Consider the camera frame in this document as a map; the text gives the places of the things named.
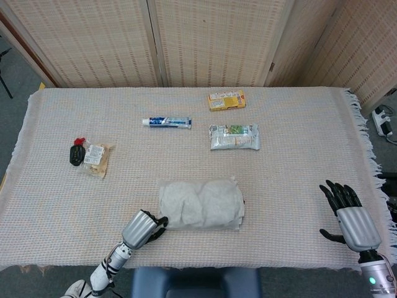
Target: wicker screen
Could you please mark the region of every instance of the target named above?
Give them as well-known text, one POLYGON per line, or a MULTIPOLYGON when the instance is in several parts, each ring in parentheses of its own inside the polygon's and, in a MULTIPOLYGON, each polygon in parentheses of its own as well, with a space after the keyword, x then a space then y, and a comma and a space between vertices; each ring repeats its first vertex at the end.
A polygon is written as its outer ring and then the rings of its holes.
POLYGON ((294 86, 339 0, 295 0, 265 86, 294 86))
POLYGON ((154 0, 169 85, 263 86, 291 4, 154 0))
POLYGON ((397 83, 397 3, 345 1, 301 86, 350 87, 368 114, 397 83))
POLYGON ((159 85, 139 0, 6 3, 67 87, 159 85))

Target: blue chair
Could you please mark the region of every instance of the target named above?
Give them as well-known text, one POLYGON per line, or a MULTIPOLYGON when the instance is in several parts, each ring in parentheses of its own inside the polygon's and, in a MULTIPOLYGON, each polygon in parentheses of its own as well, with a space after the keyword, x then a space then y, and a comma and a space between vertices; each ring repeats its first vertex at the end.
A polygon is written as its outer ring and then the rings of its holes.
POLYGON ((141 267, 132 298, 262 298, 259 269, 141 267))

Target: power strip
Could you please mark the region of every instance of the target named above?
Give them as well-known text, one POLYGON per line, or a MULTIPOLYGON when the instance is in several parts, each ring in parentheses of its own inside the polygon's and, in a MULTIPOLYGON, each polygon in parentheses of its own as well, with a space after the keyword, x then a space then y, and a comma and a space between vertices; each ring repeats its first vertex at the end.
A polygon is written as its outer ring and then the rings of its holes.
POLYGON ((377 107, 372 111, 372 118, 381 137, 390 137, 393 134, 390 126, 390 117, 385 114, 384 110, 377 107))

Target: black key fob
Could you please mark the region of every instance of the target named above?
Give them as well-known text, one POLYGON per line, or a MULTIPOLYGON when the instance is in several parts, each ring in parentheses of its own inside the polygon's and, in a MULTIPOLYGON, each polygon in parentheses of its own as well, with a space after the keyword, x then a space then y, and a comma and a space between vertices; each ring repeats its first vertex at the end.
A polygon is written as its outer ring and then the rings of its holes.
POLYGON ((86 156, 86 149, 82 145, 73 145, 70 147, 69 161, 74 166, 79 166, 86 156))

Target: yellow box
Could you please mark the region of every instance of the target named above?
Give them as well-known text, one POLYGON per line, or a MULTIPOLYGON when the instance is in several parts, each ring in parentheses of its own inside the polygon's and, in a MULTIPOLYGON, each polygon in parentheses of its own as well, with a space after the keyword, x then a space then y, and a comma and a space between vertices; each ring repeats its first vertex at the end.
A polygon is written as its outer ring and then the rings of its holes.
POLYGON ((243 90, 212 93, 208 95, 210 111, 235 109, 246 106, 246 98, 243 90))

